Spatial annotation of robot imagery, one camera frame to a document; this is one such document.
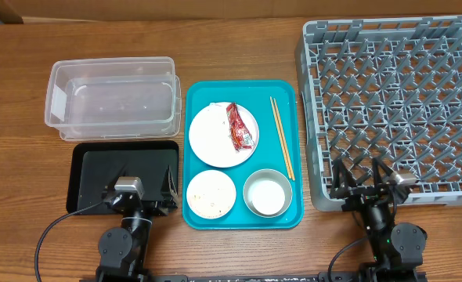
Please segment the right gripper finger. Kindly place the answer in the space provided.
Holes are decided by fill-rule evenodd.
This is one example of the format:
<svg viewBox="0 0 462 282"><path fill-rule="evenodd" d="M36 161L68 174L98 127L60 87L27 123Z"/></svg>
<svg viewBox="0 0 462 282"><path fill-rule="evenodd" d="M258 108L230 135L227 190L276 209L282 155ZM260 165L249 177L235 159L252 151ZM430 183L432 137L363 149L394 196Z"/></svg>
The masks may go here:
<svg viewBox="0 0 462 282"><path fill-rule="evenodd" d="M353 194L357 187L352 173L345 167L342 159L336 159L332 168L332 184L330 194Z"/></svg>
<svg viewBox="0 0 462 282"><path fill-rule="evenodd" d="M385 184L394 171L388 167L380 158L373 157L371 160L374 185Z"/></svg>

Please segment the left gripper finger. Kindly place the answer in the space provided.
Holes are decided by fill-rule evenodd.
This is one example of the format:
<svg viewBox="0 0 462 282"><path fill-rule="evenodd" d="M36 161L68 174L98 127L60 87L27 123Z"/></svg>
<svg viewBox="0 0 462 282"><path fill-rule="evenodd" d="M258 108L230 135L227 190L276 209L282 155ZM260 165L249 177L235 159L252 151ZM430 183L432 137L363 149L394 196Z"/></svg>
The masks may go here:
<svg viewBox="0 0 462 282"><path fill-rule="evenodd" d="M161 196L164 202L176 202L178 200L177 186L174 183L171 166L169 165L164 174L164 180L161 186Z"/></svg>
<svg viewBox="0 0 462 282"><path fill-rule="evenodd" d="M127 175L128 175L127 169L125 166L123 166L120 169L120 171L113 177L111 181L111 186L114 186L120 177L127 176Z"/></svg>

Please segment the white paper cup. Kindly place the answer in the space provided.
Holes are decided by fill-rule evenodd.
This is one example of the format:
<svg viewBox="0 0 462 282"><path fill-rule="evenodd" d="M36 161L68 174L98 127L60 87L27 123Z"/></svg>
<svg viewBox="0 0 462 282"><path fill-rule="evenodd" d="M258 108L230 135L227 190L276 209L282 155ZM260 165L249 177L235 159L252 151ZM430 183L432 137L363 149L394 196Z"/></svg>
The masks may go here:
<svg viewBox="0 0 462 282"><path fill-rule="evenodd" d="M278 213L285 202L285 193L280 184L272 180L262 180L254 185L251 202L262 215Z"/></svg>

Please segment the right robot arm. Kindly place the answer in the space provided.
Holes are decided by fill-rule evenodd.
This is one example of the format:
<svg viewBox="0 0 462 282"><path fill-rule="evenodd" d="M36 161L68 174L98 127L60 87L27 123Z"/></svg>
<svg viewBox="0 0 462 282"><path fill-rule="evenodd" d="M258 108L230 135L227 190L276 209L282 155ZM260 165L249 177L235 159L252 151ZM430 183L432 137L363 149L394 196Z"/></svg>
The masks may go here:
<svg viewBox="0 0 462 282"><path fill-rule="evenodd" d="M367 241L374 260L360 264L352 274L354 281L426 281L417 267L423 264L427 232L409 222L395 222L398 206L407 200L419 179L410 172L393 170L378 158L372 159L374 184L367 188L357 183L341 159L333 163L332 174L330 197L345 201L342 211L360 215L358 222L366 236L346 245L331 259L327 279L334 280L334 264L341 255Z"/></svg>

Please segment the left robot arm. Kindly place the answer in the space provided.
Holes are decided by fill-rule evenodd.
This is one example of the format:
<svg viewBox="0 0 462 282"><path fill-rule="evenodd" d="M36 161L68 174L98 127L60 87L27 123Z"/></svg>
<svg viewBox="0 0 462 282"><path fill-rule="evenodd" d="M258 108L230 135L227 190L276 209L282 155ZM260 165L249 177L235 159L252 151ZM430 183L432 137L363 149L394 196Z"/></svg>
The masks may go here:
<svg viewBox="0 0 462 282"><path fill-rule="evenodd" d="M104 232L98 243L100 254L96 281L152 281L144 258L153 225L152 218L167 216L179 206L177 187L167 167L161 183L161 199L143 198L139 177L119 175L103 191L103 203L122 215L121 225Z"/></svg>

